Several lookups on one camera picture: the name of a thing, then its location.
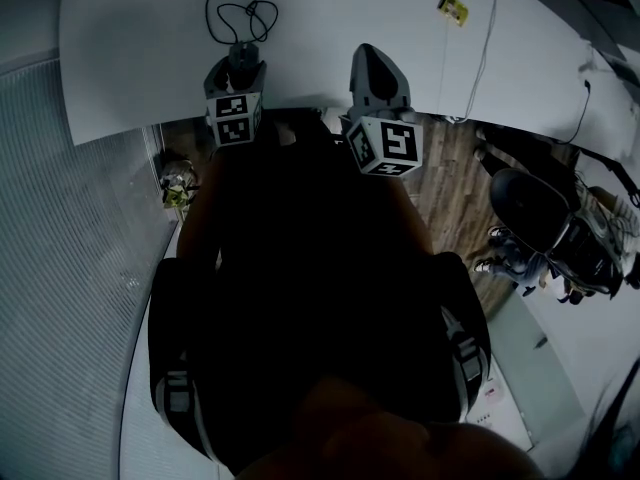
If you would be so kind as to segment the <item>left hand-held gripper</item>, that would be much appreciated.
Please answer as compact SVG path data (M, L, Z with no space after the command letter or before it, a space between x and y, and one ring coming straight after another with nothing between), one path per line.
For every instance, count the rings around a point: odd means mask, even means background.
M249 68L248 92L230 93L229 68L229 59L223 57L211 68L203 85L206 122L218 147L253 142L262 118L266 62L255 62Z

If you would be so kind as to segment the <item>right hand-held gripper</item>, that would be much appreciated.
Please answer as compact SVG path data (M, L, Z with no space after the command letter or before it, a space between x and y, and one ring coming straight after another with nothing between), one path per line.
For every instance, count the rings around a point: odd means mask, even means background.
M410 108L404 73L380 49L361 44L354 52L350 91L357 107L384 103L389 108L356 108L339 117L342 135L362 174L405 176L423 164L423 127Z

